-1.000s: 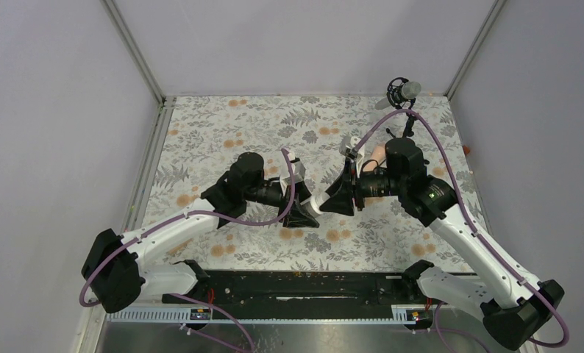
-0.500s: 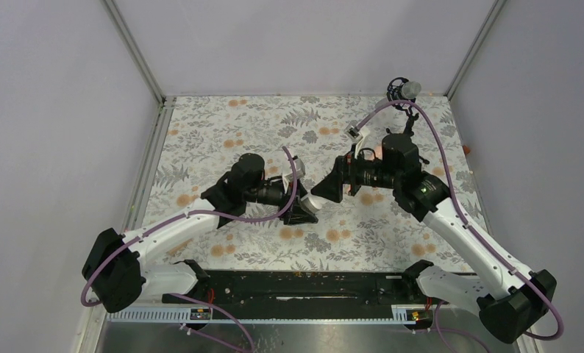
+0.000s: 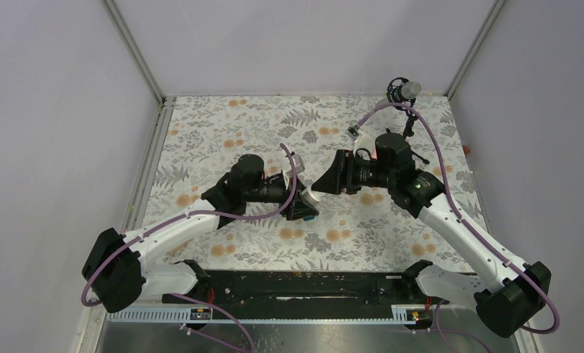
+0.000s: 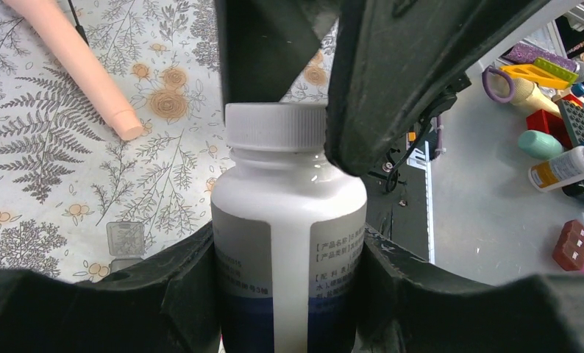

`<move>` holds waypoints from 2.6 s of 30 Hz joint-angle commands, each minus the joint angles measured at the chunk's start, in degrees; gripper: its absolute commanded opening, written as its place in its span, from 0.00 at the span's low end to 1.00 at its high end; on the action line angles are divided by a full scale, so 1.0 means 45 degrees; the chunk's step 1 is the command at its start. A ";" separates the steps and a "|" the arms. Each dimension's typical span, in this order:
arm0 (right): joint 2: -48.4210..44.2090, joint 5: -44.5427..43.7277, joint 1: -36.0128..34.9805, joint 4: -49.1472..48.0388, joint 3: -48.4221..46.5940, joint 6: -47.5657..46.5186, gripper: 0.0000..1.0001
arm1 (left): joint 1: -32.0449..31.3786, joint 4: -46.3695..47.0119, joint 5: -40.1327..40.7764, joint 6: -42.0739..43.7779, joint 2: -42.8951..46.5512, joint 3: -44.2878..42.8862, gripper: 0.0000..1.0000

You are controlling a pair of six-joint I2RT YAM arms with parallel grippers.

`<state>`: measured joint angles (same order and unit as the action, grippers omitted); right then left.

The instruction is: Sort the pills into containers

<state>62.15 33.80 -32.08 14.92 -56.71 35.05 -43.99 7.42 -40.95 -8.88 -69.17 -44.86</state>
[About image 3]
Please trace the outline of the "white pill bottle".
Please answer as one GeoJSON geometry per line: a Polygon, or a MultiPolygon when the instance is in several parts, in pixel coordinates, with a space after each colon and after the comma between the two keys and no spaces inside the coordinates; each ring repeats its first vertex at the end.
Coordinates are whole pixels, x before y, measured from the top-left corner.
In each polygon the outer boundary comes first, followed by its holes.
{"type": "Polygon", "coordinates": [[[302,191],[302,198],[311,204],[318,204],[322,200],[322,196],[319,192],[312,190],[311,187],[307,187],[302,191]]]}

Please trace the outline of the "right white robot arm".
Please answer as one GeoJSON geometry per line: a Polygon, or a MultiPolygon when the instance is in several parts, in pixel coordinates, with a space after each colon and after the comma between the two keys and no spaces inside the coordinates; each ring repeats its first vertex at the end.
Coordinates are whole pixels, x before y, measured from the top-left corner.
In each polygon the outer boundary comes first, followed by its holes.
{"type": "Polygon", "coordinates": [[[474,311],[493,333],[509,338],[541,309],[551,271],[529,264],[502,246],[452,201],[444,184],[415,166],[409,143],[387,132],[375,140],[374,158],[336,151],[332,165],[303,192],[312,204],[328,193],[355,194],[363,187],[384,188],[395,205],[438,233],[471,266],[468,277],[419,261],[406,271],[403,296],[422,302],[428,296],[474,311]]]}

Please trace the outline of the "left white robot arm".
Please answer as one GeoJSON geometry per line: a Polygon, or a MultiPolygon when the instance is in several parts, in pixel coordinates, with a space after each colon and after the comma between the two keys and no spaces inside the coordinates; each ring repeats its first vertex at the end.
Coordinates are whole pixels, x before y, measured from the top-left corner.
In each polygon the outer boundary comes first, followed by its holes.
{"type": "Polygon", "coordinates": [[[138,300],[182,294],[200,302],[208,292],[196,265],[183,260],[160,265],[157,259],[189,240],[233,221],[258,221],[282,215],[288,221],[319,214],[321,197],[299,178],[302,159],[292,152],[282,170],[266,176],[263,159],[245,154],[191,206],[166,220],[124,234],[101,232],[82,269],[81,302],[117,313],[138,300]]]}

